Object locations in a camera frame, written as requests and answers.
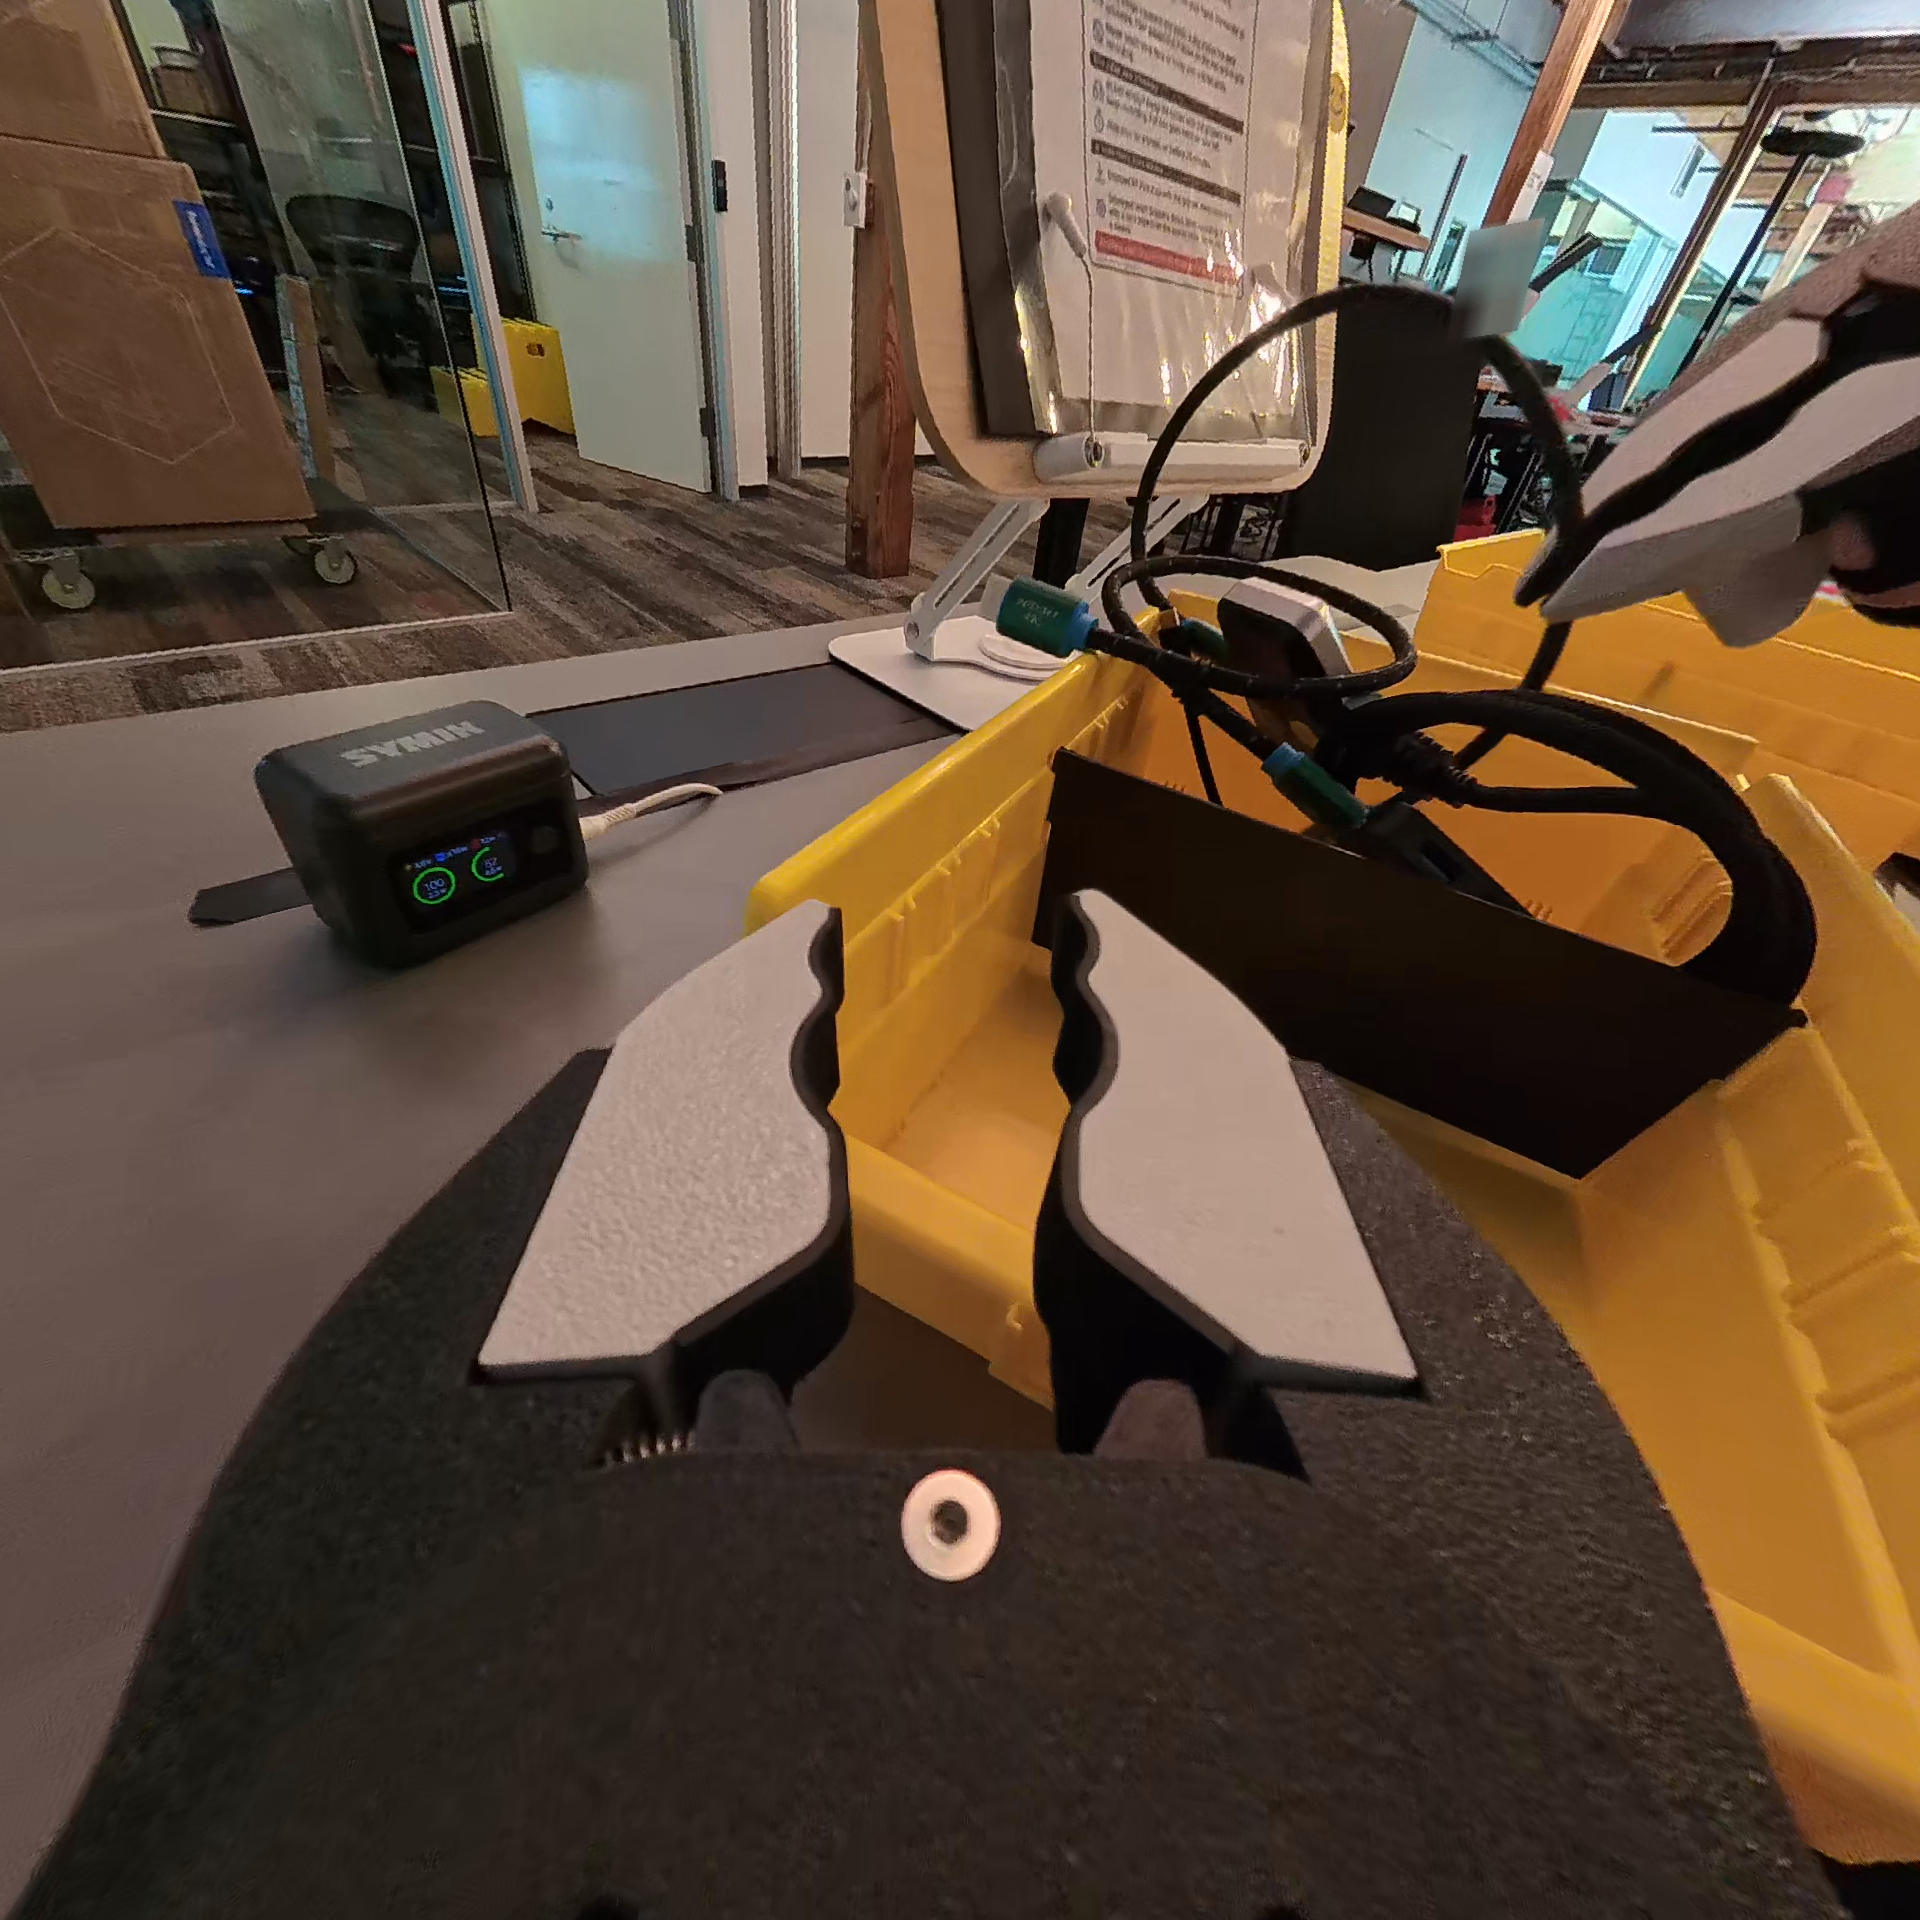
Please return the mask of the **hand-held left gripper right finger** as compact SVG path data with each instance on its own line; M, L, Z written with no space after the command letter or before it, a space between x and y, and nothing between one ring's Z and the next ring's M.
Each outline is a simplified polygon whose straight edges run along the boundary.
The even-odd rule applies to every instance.
M1053 1430L1095 1454L1149 1381L1254 1450L1261 1401L1418 1393L1418 1362L1285 1044L1117 897L1058 909L1070 1104L1033 1240Z

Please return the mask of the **black bin divider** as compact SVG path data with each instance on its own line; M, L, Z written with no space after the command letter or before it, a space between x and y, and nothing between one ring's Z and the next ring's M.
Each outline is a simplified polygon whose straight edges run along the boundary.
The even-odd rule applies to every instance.
M1290 1053L1571 1178L1807 1027L1059 747L1042 914L1084 890Z

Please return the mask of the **black power bank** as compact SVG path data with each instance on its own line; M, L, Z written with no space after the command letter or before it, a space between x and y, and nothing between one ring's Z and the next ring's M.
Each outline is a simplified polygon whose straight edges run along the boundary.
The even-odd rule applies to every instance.
M429 962L588 883L564 744L492 702L275 747L252 781L319 920L385 968Z

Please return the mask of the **yellow divided plastic bin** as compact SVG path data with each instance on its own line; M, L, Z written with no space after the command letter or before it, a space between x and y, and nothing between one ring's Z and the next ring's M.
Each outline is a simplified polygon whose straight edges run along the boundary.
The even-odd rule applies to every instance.
M1727 651L1682 598L1597 620L1559 685L1745 781L1816 909L1806 1027L1586 1169L1368 1094L1534 1288L1676 1521L1803 1836L1917 1858L1917 635L1821 598ZM1033 1232L1067 1116L1033 940L1053 755L1193 792L1123 668L943 747L755 883L842 914L840 1121L865 1288L1050 1403Z

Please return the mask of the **wheeled dolly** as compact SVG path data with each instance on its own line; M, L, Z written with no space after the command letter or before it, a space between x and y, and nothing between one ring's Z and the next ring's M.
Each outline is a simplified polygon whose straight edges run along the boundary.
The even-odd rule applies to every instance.
M33 571L42 598L57 611L86 611L98 602L98 582L86 575L83 556L98 548L148 548L148 547L223 547L223 544L281 544L293 552L319 582L348 586L358 578L358 560L344 530L311 522L195 522L184 528L122 528L122 530L3 530L3 560Z

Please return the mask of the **black USB-C adapter dongle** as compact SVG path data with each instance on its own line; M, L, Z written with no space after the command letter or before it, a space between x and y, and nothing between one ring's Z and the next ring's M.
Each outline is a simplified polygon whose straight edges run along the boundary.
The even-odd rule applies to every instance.
M1378 283L1359 283L1359 282L1338 283L1330 293L1318 293L1307 298L1295 314L1285 314L1286 330L1295 330L1295 325L1300 330L1318 330L1318 325L1328 322L1330 346L1333 346L1339 286L1352 286L1352 283L1378 286ZM1388 286L1426 291L1418 283L1402 283L1402 282L1388 283ZM1481 366L1494 366L1502 373L1502 380L1509 385L1513 402L1520 410L1534 433L1536 453L1542 453L1542 467L1548 471L1548 483L1553 483L1553 522L1548 524L1559 534L1581 530L1582 524L1581 471L1575 465L1567 433L1561 430L1561 417L1556 406L1546 399L1546 391L1541 387L1541 380L1534 377L1534 368L1498 338L1487 338L1487 339L1468 338L1468 339L1474 339L1481 353ZM1456 891L1468 891L1468 897L1481 897L1481 901L1517 909L1517 897L1513 897L1497 878L1489 878L1444 828L1438 828L1418 808L1406 800L1391 800L1385 808L1375 808L1375 817L1368 826L1324 828L1324 831L1330 831L1330 842L1345 845L1346 851L1380 858L1401 866L1402 874L1440 878L1453 885Z

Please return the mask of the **large cardboard box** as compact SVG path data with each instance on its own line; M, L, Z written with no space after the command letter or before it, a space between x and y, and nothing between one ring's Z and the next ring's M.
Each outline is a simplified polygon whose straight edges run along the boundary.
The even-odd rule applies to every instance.
M3 3L3 134L166 159L110 3Z

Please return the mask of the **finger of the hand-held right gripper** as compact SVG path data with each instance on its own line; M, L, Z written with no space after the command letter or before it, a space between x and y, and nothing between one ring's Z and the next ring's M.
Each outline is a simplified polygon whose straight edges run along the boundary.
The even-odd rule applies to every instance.
M1682 597L1729 648L1784 635L1826 578L1822 538L1806 522L1807 496L1839 467L1839 456L1806 450L1749 453L1600 536L1559 586L1534 566L1514 602L1536 604L1548 625L1577 625Z
M1917 209L1869 227L1718 339L1582 487L1586 517L1625 517L1775 440L1813 399L1848 391L1829 483L1917 453Z

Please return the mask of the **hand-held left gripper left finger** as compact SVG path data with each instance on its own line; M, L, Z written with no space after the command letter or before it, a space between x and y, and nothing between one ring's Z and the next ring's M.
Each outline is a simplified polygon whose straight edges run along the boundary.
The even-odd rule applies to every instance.
M723 1374L780 1403L850 1328L842 914L801 901L621 1028L477 1378L628 1381L645 1444Z

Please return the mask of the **black table strip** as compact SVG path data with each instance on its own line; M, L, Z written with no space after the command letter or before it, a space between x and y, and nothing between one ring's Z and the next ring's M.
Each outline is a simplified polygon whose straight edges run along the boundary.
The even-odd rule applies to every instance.
M953 736L943 719L834 661L552 707L526 719L568 750L586 855L588 828L612 826L632 804L702 804ZM188 924L239 926L293 906L311 905L287 860L278 874L201 891Z

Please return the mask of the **white stand base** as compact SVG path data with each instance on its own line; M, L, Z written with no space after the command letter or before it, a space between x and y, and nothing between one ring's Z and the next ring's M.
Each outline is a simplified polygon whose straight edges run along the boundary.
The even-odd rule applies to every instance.
M985 726L1091 635L1107 578L1136 556L1123 534L1067 586L1047 586L1006 571L1017 544L1071 496L1132 502L1152 445L1148 433L1109 430L1006 443L1026 456L1029 478L995 498L902 628L840 635L829 659L960 733Z

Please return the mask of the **white door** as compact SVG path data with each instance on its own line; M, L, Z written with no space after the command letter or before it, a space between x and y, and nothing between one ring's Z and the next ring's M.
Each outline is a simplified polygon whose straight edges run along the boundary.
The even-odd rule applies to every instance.
M669 3L483 3L518 224L583 458L711 492Z

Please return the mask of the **wooden post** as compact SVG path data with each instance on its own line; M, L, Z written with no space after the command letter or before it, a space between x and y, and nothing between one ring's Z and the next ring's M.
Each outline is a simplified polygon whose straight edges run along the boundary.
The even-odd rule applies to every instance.
M894 257L865 168L865 224L850 230L849 566L870 580L909 575L920 421L907 391Z

